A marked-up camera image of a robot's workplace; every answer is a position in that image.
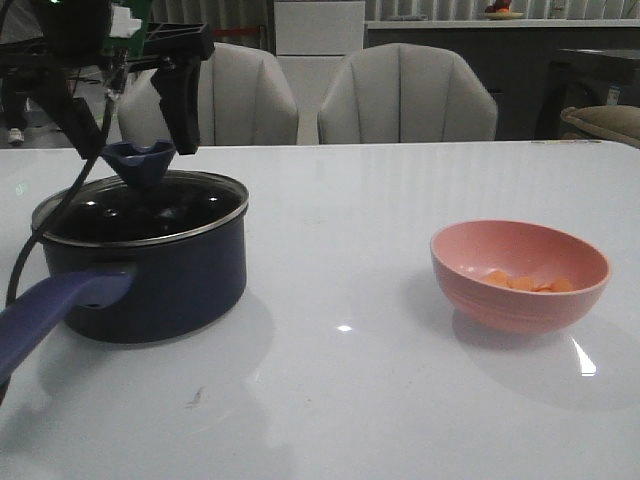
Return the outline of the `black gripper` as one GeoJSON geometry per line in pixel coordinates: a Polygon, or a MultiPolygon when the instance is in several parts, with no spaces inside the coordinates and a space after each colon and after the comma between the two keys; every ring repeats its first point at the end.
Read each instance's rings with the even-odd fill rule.
{"type": "Polygon", "coordinates": [[[1,44],[1,73],[39,69],[30,97],[82,159],[98,157],[101,131],[85,99],[70,92],[65,73],[45,68],[157,69],[151,83],[173,144],[180,155],[196,153],[200,64],[214,50],[208,25],[153,22],[150,1],[8,1],[1,5],[2,34],[19,6],[33,15],[37,35],[1,44]]]}

